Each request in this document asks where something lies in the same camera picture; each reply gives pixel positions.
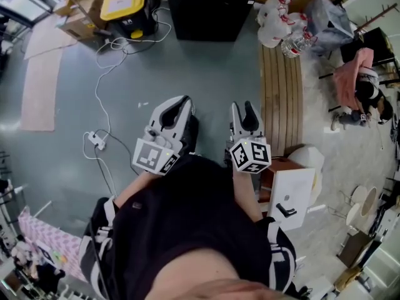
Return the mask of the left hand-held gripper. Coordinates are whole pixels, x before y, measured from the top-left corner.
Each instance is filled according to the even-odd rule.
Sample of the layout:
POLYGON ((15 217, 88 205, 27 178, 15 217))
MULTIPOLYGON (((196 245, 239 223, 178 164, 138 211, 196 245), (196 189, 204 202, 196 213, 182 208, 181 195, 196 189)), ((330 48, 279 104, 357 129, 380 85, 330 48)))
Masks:
POLYGON ((176 96, 152 112, 144 135, 138 138, 132 165, 164 176, 184 155, 186 143, 193 138, 195 108, 189 96, 176 96))

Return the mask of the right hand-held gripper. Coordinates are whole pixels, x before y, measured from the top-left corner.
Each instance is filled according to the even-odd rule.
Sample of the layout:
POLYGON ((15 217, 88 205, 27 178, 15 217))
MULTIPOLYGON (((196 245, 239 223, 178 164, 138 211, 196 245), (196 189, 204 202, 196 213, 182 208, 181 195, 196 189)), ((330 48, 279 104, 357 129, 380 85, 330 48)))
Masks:
POLYGON ((259 174, 271 165, 271 147, 266 142, 264 123, 258 111, 250 101, 245 101, 244 109, 245 117, 241 119, 238 104, 231 104, 230 130, 233 145, 228 152, 236 171, 259 174))

